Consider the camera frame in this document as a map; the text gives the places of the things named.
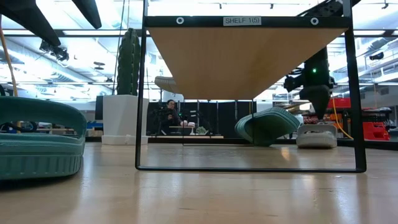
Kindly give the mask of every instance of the shelving unit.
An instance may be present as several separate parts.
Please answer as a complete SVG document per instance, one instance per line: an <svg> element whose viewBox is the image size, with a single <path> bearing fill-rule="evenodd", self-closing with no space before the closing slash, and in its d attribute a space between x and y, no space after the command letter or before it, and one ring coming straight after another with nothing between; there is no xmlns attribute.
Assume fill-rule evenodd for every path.
<svg viewBox="0 0 398 224"><path fill-rule="evenodd" d="M141 138L136 138L136 169L203 172L364 172L366 156L363 132L358 131L362 130L361 100L351 0L343 0L343 6L343 17L155 17L147 16L148 2L144 0L136 136L142 134L147 30L184 97L219 100L252 100L262 90L344 32L352 124L358 127L352 133L355 139L355 169L146 167L141 165Z"/></svg>

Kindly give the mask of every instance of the cactus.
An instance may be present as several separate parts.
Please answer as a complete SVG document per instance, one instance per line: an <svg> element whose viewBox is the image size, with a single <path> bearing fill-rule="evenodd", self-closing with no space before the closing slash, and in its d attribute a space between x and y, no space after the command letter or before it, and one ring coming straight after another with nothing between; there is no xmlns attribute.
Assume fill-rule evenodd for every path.
<svg viewBox="0 0 398 224"><path fill-rule="evenodd" d="M118 95L137 96L141 47L136 31L129 28L123 35L118 57Z"/></svg>

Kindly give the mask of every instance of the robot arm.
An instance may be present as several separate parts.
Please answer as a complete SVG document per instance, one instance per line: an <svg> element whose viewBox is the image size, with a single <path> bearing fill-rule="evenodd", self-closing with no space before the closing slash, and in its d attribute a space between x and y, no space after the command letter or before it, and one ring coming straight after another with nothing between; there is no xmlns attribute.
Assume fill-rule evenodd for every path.
<svg viewBox="0 0 398 224"><path fill-rule="evenodd" d="M300 13L297 16L328 17L343 15L343 1L345 0L326 0L322 3ZM361 0L353 0L353 6ZM331 90L335 81L329 76L328 50L323 48L315 55L304 62L304 68L300 72L293 71L292 77L286 75L284 88L290 92L300 86L300 99L309 100L319 120L323 119L326 107L330 100Z"/></svg>

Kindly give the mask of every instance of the shelf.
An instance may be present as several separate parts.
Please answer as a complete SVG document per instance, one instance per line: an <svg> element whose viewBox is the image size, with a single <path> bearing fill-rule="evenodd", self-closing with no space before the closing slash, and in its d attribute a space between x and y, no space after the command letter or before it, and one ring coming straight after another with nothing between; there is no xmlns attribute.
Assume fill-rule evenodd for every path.
<svg viewBox="0 0 398 224"><path fill-rule="evenodd" d="M185 99L251 100L340 36L344 17L262 17L223 27L224 17L147 17L146 26Z"/></svg>

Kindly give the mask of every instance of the ceiling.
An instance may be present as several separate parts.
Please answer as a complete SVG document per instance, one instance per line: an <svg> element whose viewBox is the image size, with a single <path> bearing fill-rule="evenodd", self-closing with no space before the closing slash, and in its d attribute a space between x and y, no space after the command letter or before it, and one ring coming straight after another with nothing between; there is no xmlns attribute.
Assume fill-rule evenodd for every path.
<svg viewBox="0 0 398 224"><path fill-rule="evenodd" d="M21 90L28 92L29 96L38 98L50 98L63 100L92 100L97 94L112 94L113 83L105 85L109 79L114 80L116 54L119 44L119 29L121 34L128 27L140 29L142 24L142 1L123 1L123 0L97 0L98 10L102 21L102 28L93 30L92 26L85 20L80 11L71 0L37 0L37 5L42 10L50 25L64 36L60 38L61 47L66 48L70 59L67 62L58 63L55 57L43 54L39 50L41 39L30 35L13 35L23 29L22 26L14 21L4 18L2 27L6 33L9 50L14 50L11 54L15 59L20 73L17 81L20 83ZM151 0L149 1L150 16L295 16L298 13L316 5L316 0ZM362 0L353 8L354 28L355 29L397 29L398 28L398 0L387 0L389 6L383 9L384 0ZM377 37L358 37L356 39L359 71L363 72L360 76L361 82L371 82L372 78L378 78L385 73L381 68L374 69L383 65L387 67L394 65L396 58L397 42L392 40L382 49L386 54L383 60L373 62L368 60L366 54L369 44L377 40ZM344 38L335 39L328 45L328 54L332 75L336 81L341 83L335 93L346 93L348 90L344 86L347 83L346 57ZM154 85L154 78L158 75L172 76L167 69L165 62L152 38L147 38L147 58L146 58L146 77L145 93L151 99L160 99L160 91ZM102 70L94 62L101 62ZM7 71L4 56L0 52L0 82L9 82L9 72ZM394 82L395 76L384 82ZM81 85L46 85L45 82L55 80L55 82L84 82ZM27 82L44 82L38 85ZM87 83L98 83L98 86ZM290 99L297 97L297 91L292 92ZM272 96L286 95L286 91L279 84L266 90L259 95L259 100L269 100Z"/></svg>

